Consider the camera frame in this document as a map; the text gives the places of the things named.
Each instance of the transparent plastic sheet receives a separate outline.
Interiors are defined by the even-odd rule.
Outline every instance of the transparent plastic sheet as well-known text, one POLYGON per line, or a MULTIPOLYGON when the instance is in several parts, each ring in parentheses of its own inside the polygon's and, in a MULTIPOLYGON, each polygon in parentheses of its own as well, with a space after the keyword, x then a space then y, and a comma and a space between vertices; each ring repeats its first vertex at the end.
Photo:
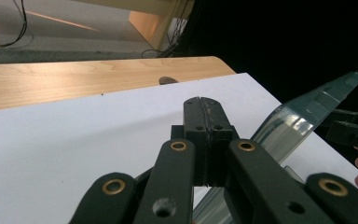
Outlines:
MULTIPOLYGON (((279 105, 251 139, 281 164, 357 85, 358 72, 349 72, 279 105)), ((223 188, 211 188, 196 206, 193 219, 197 224, 234 223, 223 191, 223 188)))

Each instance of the white paper sheet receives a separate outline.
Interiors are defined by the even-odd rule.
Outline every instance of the white paper sheet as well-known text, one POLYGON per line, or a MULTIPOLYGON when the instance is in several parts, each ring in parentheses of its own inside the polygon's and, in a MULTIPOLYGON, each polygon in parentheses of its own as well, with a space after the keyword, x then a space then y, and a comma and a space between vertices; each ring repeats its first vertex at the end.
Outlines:
MULTIPOLYGON (((97 178, 152 167, 171 126, 183 124, 183 102, 196 96, 220 102, 241 138, 280 104, 238 74, 0 110, 0 223, 68 223, 97 178)), ((286 164, 304 179, 358 174, 316 134, 286 164)), ((197 188, 195 203, 204 193, 197 188)))

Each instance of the dark background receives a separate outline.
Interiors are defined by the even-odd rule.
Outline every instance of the dark background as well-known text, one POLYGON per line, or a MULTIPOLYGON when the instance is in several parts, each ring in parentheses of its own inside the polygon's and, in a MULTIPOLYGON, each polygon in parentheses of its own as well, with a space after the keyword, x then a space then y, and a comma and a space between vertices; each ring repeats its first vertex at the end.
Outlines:
MULTIPOLYGON (((196 0, 172 56, 211 55, 287 102, 358 71, 358 1, 196 0)), ((358 87, 338 108, 358 111, 358 87)))

